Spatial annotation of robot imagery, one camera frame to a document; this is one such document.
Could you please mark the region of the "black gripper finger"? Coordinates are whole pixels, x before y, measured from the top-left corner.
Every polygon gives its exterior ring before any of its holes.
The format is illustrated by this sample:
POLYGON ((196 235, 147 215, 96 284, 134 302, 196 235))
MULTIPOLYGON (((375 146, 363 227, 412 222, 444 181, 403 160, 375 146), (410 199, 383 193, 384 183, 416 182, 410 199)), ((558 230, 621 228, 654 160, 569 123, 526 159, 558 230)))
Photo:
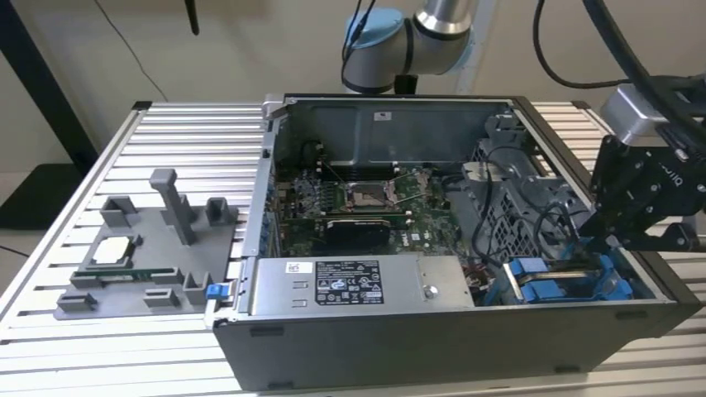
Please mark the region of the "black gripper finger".
POLYGON ((705 235, 685 222, 674 222, 659 236, 631 232, 621 240, 629 251, 705 252, 705 235))
POLYGON ((662 189, 661 178, 651 173, 646 149, 606 135, 589 184, 594 210, 579 228, 579 235, 589 239, 589 249, 607 249, 609 238, 630 245, 646 235, 655 219, 646 208, 662 189))

